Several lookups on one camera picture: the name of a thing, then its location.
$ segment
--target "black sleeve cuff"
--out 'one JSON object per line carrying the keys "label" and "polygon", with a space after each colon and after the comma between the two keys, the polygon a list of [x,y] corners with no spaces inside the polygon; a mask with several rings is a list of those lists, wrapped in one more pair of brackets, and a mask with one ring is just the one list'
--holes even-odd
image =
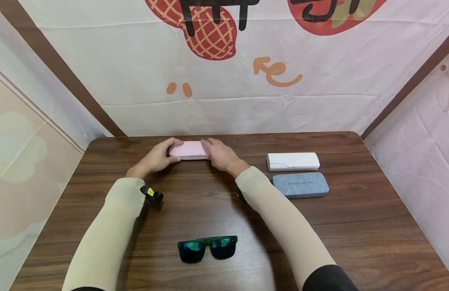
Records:
{"label": "black sleeve cuff", "polygon": [[358,289],[341,267],[327,265],[311,273],[302,291],[358,291]]}
{"label": "black sleeve cuff", "polygon": [[95,287],[79,287],[72,291],[103,291],[103,290]]}

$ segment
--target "wrist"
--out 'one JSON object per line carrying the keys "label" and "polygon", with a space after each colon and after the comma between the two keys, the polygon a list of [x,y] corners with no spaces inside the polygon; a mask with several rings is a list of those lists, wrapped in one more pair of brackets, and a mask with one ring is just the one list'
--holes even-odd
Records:
{"label": "wrist", "polygon": [[126,177],[140,178],[144,180],[145,176],[150,174],[151,170],[148,166],[135,165],[127,170]]}
{"label": "wrist", "polygon": [[226,172],[228,172],[231,176],[233,176],[234,179],[236,179],[243,171],[250,167],[251,166],[249,166],[248,163],[246,163],[244,160],[238,159],[236,160],[236,162],[230,163],[230,165],[226,169]]}

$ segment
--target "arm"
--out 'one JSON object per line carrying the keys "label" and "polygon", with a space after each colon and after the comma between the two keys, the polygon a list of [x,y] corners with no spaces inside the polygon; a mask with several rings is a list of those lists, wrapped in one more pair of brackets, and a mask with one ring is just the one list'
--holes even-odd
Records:
{"label": "arm", "polygon": [[124,252],[129,243],[133,225],[140,215],[145,195],[140,188],[142,180],[152,172],[160,171],[177,157],[166,157],[172,144],[182,141],[170,138],[157,144],[133,168],[125,178],[116,181],[111,187],[103,208],[90,225],[72,257],[66,273],[63,291],[80,287],[95,287],[105,291],[116,289],[118,273]]}
{"label": "arm", "polygon": [[202,141],[212,165],[235,179],[288,257],[299,290],[357,290],[338,267],[305,217],[257,168],[221,141]]}

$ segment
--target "beige arm sleeve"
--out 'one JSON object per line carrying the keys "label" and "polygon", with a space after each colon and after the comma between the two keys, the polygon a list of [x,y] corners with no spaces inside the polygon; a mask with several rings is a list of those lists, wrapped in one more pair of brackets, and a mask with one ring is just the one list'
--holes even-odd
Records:
{"label": "beige arm sleeve", "polygon": [[63,291],[79,287],[116,289],[124,252],[145,201],[140,191],[143,185],[144,181],[138,178],[122,178],[114,183],[103,208],[80,241]]}
{"label": "beige arm sleeve", "polygon": [[236,183],[281,245],[299,290],[313,271],[336,264],[305,217],[261,171],[250,167],[237,177]]}

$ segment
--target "hand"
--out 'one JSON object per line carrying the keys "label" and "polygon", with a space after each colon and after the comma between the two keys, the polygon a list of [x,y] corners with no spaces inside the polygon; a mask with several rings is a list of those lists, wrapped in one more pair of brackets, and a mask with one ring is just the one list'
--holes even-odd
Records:
{"label": "hand", "polygon": [[211,160],[213,167],[220,171],[225,171],[231,174],[234,178],[240,175],[250,166],[248,163],[241,160],[232,148],[228,147],[222,141],[214,138],[202,140],[202,146]]}
{"label": "hand", "polygon": [[161,171],[173,162],[179,162],[181,159],[176,156],[166,157],[168,148],[173,144],[181,145],[184,142],[172,137],[157,144],[150,153],[127,171],[126,177],[143,179],[146,175]]}

